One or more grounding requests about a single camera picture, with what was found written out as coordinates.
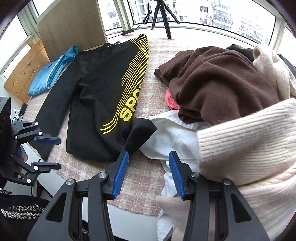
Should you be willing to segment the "left forearm dark sleeve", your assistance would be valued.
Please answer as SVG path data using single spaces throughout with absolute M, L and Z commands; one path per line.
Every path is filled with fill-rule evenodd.
M 67 195 L 48 201 L 1 188 L 1 240 L 89 240 L 87 224 L 69 212 Z

